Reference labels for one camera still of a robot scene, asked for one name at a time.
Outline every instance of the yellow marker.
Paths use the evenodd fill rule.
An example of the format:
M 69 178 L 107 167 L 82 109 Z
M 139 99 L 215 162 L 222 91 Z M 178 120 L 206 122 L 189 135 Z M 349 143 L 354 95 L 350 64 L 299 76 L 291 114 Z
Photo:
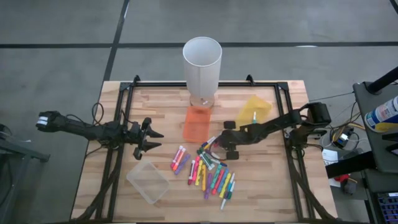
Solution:
M 201 165 L 202 165 L 202 164 L 203 164 L 203 161 L 202 161 L 202 160 L 199 160 L 197 180 L 195 181 L 195 185 L 196 185 L 196 186 L 199 186 L 200 171 L 201 171 Z
M 206 190 L 206 165 L 201 166 L 201 173 L 203 174 L 203 180 L 201 182 L 201 190 Z
M 229 173 L 229 174 L 226 176 L 226 179 L 225 179 L 225 182 L 224 182 L 224 186 L 223 186 L 223 188 L 221 189 L 220 198 L 223 198 L 223 197 L 224 197 L 225 189 L 226 189 L 226 186 L 228 186 L 229 178 L 231 178 L 231 173 Z

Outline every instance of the purple marker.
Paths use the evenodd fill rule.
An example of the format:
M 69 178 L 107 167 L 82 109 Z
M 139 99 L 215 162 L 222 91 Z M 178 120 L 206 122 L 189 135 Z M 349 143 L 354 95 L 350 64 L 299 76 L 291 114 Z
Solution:
M 207 186 L 206 186 L 206 191 L 205 191 L 205 199 L 207 200 L 209 198 L 209 193 L 210 193 L 210 185 L 211 185 L 211 179 L 212 179 L 212 174 L 209 172 L 207 175 Z
M 187 163 L 187 161 L 189 160 L 189 158 L 191 158 L 190 154 L 185 155 L 184 160 L 180 163 L 180 165 L 178 165 L 177 170 L 175 170 L 174 174 L 178 175 L 180 173 L 180 171 L 182 170 L 182 168 L 184 167 L 185 163 Z

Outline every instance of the white cup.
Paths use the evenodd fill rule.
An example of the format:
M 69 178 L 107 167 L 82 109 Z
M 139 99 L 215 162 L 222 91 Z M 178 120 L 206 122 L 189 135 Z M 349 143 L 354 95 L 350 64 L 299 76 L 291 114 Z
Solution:
M 220 79 L 221 45 L 209 37 L 196 37 L 184 45 L 182 54 L 188 91 L 203 103 L 214 99 Z

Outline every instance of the yellow translucent container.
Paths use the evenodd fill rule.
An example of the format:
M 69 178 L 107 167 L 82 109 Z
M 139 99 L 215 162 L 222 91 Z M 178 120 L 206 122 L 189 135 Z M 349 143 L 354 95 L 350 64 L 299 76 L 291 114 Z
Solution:
M 243 106 L 235 120 L 236 128 L 240 126 L 252 124 L 254 112 L 256 112 L 256 122 L 263 123 L 271 111 L 272 105 L 258 96 L 252 96 Z

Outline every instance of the orange plastic tray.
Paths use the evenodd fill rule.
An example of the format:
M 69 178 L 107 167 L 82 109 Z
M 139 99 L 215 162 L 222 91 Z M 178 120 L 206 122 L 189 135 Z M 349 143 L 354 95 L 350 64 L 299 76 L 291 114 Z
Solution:
M 211 110 L 200 106 L 190 106 L 185 117 L 182 133 L 188 142 L 203 143 L 208 140 Z

